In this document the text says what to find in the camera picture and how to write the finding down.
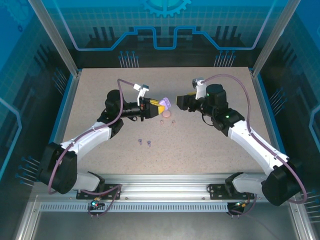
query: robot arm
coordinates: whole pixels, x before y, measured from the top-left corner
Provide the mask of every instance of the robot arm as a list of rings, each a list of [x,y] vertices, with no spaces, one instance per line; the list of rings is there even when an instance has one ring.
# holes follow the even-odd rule
[[[225,187],[229,194],[231,196],[233,193],[263,194],[270,203],[280,206],[298,193],[301,189],[299,184],[276,156],[281,157],[296,173],[301,171],[301,162],[295,159],[289,161],[287,155],[272,147],[252,128],[249,130],[245,118],[239,112],[229,108],[227,94],[222,85],[211,84],[206,86],[203,81],[203,78],[194,79],[192,84],[196,93],[178,96],[177,106],[181,110],[188,110],[189,112],[198,111],[202,114],[202,117],[211,117],[211,126],[214,126],[226,137],[231,138],[243,147],[257,161],[265,173],[263,177],[251,176],[243,172],[233,174],[225,181]]]
[[[165,106],[160,105],[157,100],[144,98],[145,92],[149,90],[148,86],[143,85],[140,87],[135,84],[133,88],[139,91],[137,102],[127,103],[122,99],[123,108],[121,116],[113,124],[105,126],[114,121],[119,115],[121,109],[119,90],[112,90],[108,93],[105,101],[105,110],[101,113],[97,122],[87,131],[61,144],[50,143],[42,156],[37,172],[37,179],[49,185],[57,160],[69,148],[57,168],[51,187],[61,194],[65,194],[72,189],[103,192],[105,182],[102,177],[92,172],[78,172],[78,163],[83,156],[97,145],[113,138],[124,125],[123,118],[128,118],[132,121],[140,118],[143,121],[144,119],[156,117],[165,110]]]

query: purple object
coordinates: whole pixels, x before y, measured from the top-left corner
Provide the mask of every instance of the purple object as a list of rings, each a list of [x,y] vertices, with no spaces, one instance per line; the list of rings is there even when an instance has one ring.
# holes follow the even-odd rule
[[[165,110],[168,110],[171,107],[171,103],[168,98],[164,98],[159,102],[160,105],[165,106]]]

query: metal post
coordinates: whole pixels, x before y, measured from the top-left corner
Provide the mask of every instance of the metal post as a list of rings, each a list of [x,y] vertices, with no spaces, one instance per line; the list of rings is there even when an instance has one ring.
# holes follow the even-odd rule
[[[284,7],[278,21],[276,22],[268,40],[266,41],[260,55],[258,56],[258,59],[253,66],[252,74],[254,77],[256,77],[260,73],[262,67],[266,63],[269,55],[278,42],[282,31],[285,29],[292,15],[296,11],[296,8],[299,5],[300,1],[301,0],[289,0]]]
[[[43,25],[46,33],[53,42],[55,48],[60,54],[62,60],[64,61],[66,67],[69,69],[70,73],[74,76],[78,76],[78,68],[71,57],[63,39],[61,38],[59,31],[57,30],[54,22],[52,21],[46,7],[41,0],[28,0],[31,7],[33,8],[35,14],[39,18],[41,24]]]

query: beige work surface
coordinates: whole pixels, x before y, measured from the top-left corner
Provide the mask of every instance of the beige work surface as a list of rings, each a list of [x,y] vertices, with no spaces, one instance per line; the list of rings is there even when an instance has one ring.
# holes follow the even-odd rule
[[[172,115],[168,119],[159,115],[144,122],[124,119],[124,126],[115,137],[84,156],[79,164],[80,170],[97,174],[262,172],[260,166],[237,143],[213,126],[206,125],[199,112],[182,111],[176,106],[176,96],[194,91],[192,79],[216,74],[230,74],[243,82],[251,100],[251,126],[270,142],[246,67],[83,69],[64,141],[81,134],[96,122],[105,108],[107,93],[118,88],[118,78],[148,85],[150,91],[146,93],[146,98],[169,98]],[[222,84],[229,106],[247,117],[246,96],[238,83],[226,77],[211,83]],[[125,100],[136,102],[138,92],[126,84],[121,84],[121,87]],[[164,120],[163,126],[160,126],[160,120]],[[151,141],[151,147],[148,147],[148,140]]]

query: glass panel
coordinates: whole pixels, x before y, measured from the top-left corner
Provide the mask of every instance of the glass panel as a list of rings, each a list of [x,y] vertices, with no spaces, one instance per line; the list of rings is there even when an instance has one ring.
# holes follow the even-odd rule
[[[79,68],[252,67],[287,3],[43,2]]]
[[[37,171],[28,156],[40,160],[70,73],[28,1],[0,0],[0,23],[0,239],[14,239]]]
[[[284,149],[303,163],[308,212],[319,221],[320,2],[302,0],[261,71]]]

